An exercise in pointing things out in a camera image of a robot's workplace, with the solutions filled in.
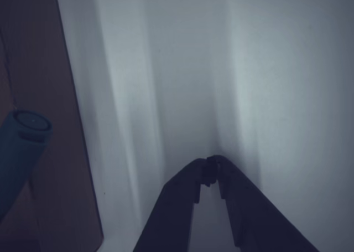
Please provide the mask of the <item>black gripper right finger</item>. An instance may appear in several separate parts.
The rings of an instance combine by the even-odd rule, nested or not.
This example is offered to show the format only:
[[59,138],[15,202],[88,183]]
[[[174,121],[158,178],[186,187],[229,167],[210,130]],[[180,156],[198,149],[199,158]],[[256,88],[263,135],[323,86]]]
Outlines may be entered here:
[[207,161],[216,172],[240,251],[318,251],[229,159],[214,155]]

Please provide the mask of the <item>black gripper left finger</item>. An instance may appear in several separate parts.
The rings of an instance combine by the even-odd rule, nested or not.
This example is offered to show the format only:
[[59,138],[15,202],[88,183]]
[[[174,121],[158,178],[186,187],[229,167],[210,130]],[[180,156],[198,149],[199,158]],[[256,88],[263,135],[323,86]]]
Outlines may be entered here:
[[166,182],[134,251],[188,251],[194,205],[200,199],[206,164],[205,159],[198,158]]

